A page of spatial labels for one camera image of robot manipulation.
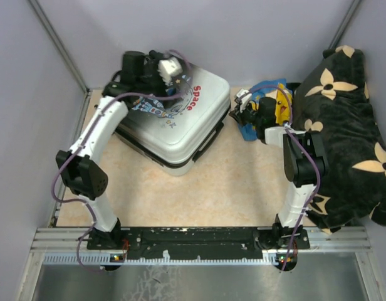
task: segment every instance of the beige flower print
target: beige flower print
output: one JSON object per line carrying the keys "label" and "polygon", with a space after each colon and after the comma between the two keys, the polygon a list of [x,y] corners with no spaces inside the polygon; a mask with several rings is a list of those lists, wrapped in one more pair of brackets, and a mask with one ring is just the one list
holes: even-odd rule
{"label": "beige flower print", "polygon": [[345,82],[334,82],[332,73],[325,68],[320,78],[321,86],[315,86],[307,92],[306,96],[313,95],[321,91],[321,94],[328,97],[330,100],[334,100],[336,91],[353,91],[357,89],[356,85]]}
{"label": "beige flower print", "polygon": [[355,49],[348,46],[348,45],[343,45],[343,46],[339,46],[338,48],[335,49],[335,52],[339,52],[339,51],[343,51],[344,54],[346,54],[347,57],[351,58],[352,55],[354,54],[355,52]]}
{"label": "beige flower print", "polygon": [[364,83],[364,96],[366,96],[366,99],[370,98],[370,96],[368,95],[367,83]]}
{"label": "beige flower print", "polygon": [[374,208],[371,210],[370,214],[368,215],[368,217],[369,217],[370,219],[372,219],[372,217],[373,217],[375,208],[377,208],[377,207],[380,206],[380,205],[381,205],[381,202],[378,202],[378,204],[375,205]]}
{"label": "beige flower print", "polygon": [[353,168],[361,171],[383,172],[386,177],[386,152],[382,149],[378,142],[375,144],[374,152],[375,157],[377,157],[377,161],[366,160],[353,165]]}
{"label": "beige flower print", "polygon": [[324,128],[324,125],[320,121],[316,121],[315,123],[313,123],[310,119],[308,119],[305,122],[305,130],[307,132],[309,132],[310,130],[321,132],[323,128]]}
{"label": "beige flower print", "polygon": [[321,198],[321,201],[316,203],[316,202],[314,202],[314,199],[312,199],[310,201],[310,204],[308,205],[310,210],[313,210],[321,215],[328,215],[328,213],[326,212],[326,209],[325,209],[325,205],[327,204],[327,202],[331,198],[329,196],[322,196],[321,194],[316,194],[315,198],[317,198],[317,197]]}

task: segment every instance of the metal plate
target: metal plate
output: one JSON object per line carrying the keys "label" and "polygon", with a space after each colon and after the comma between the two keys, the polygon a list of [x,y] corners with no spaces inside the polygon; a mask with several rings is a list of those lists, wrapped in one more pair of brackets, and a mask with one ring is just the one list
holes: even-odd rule
{"label": "metal plate", "polygon": [[304,254],[292,272],[270,266],[121,267],[89,273],[43,265],[33,300],[368,300],[354,254]]}

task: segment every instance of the white wall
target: white wall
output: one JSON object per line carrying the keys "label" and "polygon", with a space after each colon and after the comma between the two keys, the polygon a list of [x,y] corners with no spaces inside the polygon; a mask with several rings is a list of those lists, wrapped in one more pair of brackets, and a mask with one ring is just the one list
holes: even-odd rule
{"label": "white wall", "polygon": [[[342,44],[359,48],[365,53],[370,101],[386,143],[386,0],[363,1]],[[365,225],[386,282],[386,228],[368,219]]]}
{"label": "white wall", "polygon": [[46,226],[55,154],[83,102],[25,0],[0,1],[0,301],[12,301],[38,226]]}
{"label": "white wall", "polygon": [[303,80],[351,0],[39,0],[90,88],[125,50],[175,48],[230,82]]}

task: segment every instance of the black pillow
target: black pillow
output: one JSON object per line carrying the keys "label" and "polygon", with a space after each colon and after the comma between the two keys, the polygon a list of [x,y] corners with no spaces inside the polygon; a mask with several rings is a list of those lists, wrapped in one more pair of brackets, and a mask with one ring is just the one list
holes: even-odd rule
{"label": "black pillow", "polygon": [[308,216],[320,228],[366,215],[386,226],[386,148],[368,99],[364,55],[341,46],[323,56],[293,100],[293,128],[321,132],[330,165]]}

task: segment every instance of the suitcase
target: suitcase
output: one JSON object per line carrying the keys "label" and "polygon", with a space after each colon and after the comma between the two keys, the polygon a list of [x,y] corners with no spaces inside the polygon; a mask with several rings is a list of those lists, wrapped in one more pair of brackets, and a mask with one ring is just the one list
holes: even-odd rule
{"label": "suitcase", "polygon": [[182,176],[219,135],[231,101],[228,82],[197,66],[176,82],[185,85],[182,100],[161,103],[140,98],[115,134],[165,172]]}

